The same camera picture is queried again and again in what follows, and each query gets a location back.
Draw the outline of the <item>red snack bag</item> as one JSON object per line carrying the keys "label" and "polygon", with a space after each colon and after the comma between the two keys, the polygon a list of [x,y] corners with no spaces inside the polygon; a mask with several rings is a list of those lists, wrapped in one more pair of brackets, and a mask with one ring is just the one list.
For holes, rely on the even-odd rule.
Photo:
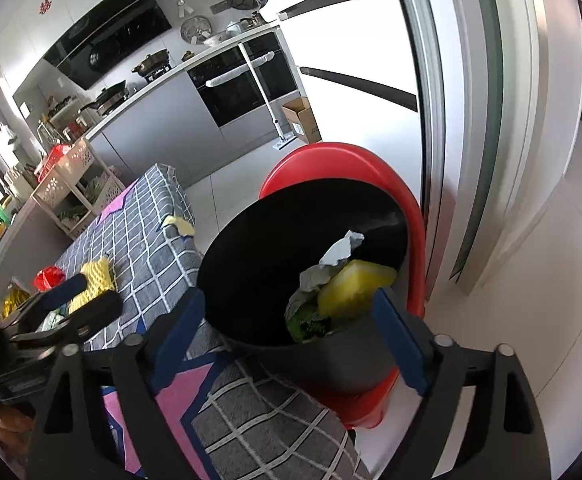
{"label": "red snack bag", "polygon": [[61,285],[66,280],[65,273],[57,266],[46,266],[37,272],[33,284],[38,292],[48,292],[48,290]]}

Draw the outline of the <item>green white plastic bag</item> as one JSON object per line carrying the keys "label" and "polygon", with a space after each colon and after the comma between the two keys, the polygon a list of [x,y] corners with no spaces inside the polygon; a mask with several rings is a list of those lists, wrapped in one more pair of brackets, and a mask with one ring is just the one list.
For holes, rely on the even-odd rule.
{"label": "green white plastic bag", "polygon": [[311,266],[300,274],[300,286],[289,299],[285,309],[285,323],[291,337],[299,344],[321,339],[342,330],[349,324],[318,312],[318,294],[345,264],[339,266]]}

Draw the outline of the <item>yellow sponge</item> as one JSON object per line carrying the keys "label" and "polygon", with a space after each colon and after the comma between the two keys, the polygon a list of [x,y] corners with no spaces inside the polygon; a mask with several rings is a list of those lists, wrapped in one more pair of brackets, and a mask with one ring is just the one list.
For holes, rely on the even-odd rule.
{"label": "yellow sponge", "polygon": [[323,318],[359,318],[372,308],[374,293],[390,286],[397,271],[377,263],[353,260],[318,292],[318,313]]}

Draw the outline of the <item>blue wrapper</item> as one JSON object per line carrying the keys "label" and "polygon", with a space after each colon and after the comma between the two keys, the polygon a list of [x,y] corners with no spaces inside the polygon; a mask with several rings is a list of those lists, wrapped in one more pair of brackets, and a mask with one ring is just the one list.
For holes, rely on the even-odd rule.
{"label": "blue wrapper", "polygon": [[339,266],[346,262],[354,249],[364,241],[364,234],[348,231],[340,240],[335,242],[320,258],[320,266]]}

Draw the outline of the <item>gold foil bag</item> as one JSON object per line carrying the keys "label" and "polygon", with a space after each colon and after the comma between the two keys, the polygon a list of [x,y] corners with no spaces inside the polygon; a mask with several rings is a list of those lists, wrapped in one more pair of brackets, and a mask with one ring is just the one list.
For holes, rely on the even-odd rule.
{"label": "gold foil bag", "polygon": [[6,296],[3,299],[1,307],[1,317],[7,318],[14,311],[18,310],[25,301],[29,300],[30,293],[21,289],[20,286],[10,283],[6,288]]}

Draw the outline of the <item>beige storage trolley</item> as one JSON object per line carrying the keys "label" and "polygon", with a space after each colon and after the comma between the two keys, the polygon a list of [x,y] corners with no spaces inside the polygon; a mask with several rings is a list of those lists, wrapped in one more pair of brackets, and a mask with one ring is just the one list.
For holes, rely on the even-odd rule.
{"label": "beige storage trolley", "polygon": [[74,240],[122,194],[125,185],[86,139],[70,148],[62,145],[61,156],[53,164],[51,159],[48,162],[32,199]]}

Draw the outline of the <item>red basket on trolley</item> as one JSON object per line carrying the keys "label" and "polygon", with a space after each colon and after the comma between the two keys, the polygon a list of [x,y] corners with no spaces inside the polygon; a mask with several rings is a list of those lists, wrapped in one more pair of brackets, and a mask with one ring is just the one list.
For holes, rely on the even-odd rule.
{"label": "red basket on trolley", "polygon": [[36,178],[38,182],[44,180],[46,175],[56,166],[56,163],[66,155],[72,146],[70,144],[56,144],[46,156],[46,158],[41,162],[41,167],[36,170]]}

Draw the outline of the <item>red plastic stool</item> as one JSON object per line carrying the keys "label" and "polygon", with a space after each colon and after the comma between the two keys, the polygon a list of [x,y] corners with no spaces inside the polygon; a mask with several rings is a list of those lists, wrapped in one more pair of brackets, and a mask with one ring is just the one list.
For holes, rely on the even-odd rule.
{"label": "red plastic stool", "polygon": [[[397,272],[388,285],[394,303],[410,314],[425,314],[425,230],[417,200],[396,172],[378,155],[346,143],[320,142],[298,148],[270,171],[258,199],[283,198],[285,205],[323,220],[323,235],[335,235],[344,226],[364,234],[364,242],[352,249],[353,260],[378,264]],[[388,397],[405,367],[383,365],[382,382],[357,388],[338,387],[338,393],[318,393],[317,399],[338,415],[346,429],[372,429],[382,422]]]}

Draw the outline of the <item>white stick vacuum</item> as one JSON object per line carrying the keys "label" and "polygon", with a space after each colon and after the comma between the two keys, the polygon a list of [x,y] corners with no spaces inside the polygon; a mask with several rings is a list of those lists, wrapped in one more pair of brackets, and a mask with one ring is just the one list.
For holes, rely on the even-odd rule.
{"label": "white stick vacuum", "polygon": [[264,103],[265,103],[266,109],[268,110],[271,122],[274,125],[274,130],[276,130],[278,140],[276,142],[274,142],[274,149],[277,151],[282,151],[284,148],[286,148],[288,145],[290,145],[295,140],[295,136],[293,133],[290,133],[290,132],[285,133],[282,130],[282,128],[280,126],[280,122],[278,121],[276,114],[274,114],[274,110],[272,109],[270,101],[268,100],[268,96],[266,95],[266,91],[262,85],[262,82],[260,81],[259,76],[256,73],[255,66],[254,66],[251,58],[248,56],[248,52],[246,52],[244,44],[242,44],[242,42],[240,42],[240,44],[238,44],[238,48],[239,48],[239,50],[244,58],[246,65],[248,66],[248,70],[250,71],[250,73],[254,77],[258,91],[264,100]]}

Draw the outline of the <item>black wok on stove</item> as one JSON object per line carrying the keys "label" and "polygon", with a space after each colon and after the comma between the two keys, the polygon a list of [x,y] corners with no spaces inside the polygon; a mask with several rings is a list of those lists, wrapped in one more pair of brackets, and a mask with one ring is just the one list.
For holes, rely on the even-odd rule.
{"label": "black wok on stove", "polygon": [[79,111],[94,110],[100,117],[104,117],[120,103],[123,103],[126,96],[126,81],[122,80],[111,87],[103,88],[94,101],[85,104]]}

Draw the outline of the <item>cardboard box on floor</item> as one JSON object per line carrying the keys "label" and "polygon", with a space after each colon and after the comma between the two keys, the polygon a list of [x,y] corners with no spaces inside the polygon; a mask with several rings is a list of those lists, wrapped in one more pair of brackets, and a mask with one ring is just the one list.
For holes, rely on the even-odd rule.
{"label": "cardboard box on floor", "polygon": [[286,102],[281,107],[282,113],[291,125],[293,133],[306,144],[321,141],[319,128],[312,107],[307,98],[300,96]]}

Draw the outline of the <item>black built-in oven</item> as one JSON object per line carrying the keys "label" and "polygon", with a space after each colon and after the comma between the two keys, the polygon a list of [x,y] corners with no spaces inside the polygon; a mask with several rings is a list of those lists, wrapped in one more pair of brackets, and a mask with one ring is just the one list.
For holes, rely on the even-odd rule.
{"label": "black built-in oven", "polygon": [[[243,44],[270,102],[297,90],[274,32]],[[188,74],[218,127],[265,104],[238,46],[190,68]]]}

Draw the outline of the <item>black pot on stove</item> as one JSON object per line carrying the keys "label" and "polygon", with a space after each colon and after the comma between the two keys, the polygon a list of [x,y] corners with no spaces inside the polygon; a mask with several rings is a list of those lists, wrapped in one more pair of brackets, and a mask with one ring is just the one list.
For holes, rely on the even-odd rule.
{"label": "black pot on stove", "polygon": [[172,69],[170,65],[169,50],[162,49],[153,54],[146,56],[138,65],[134,66],[131,71],[142,77],[146,82],[152,82],[161,77],[164,73]]}

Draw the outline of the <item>black range hood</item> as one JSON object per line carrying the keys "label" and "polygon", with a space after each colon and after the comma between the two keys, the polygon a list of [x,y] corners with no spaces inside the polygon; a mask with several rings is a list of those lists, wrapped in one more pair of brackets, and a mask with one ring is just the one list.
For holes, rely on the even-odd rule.
{"label": "black range hood", "polygon": [[156,0],[103,0],[64,32],[44,59],[88,89],[169,29]]}

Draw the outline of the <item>white refrigerator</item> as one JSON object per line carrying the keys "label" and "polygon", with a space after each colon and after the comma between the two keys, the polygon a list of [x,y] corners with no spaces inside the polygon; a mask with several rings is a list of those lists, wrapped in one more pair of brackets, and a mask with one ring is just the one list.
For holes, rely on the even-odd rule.
{"label": "white refrigerator", "polygon": [[356,144],[421,191],[418,77],[400,0],[268,0],[323,141]]}

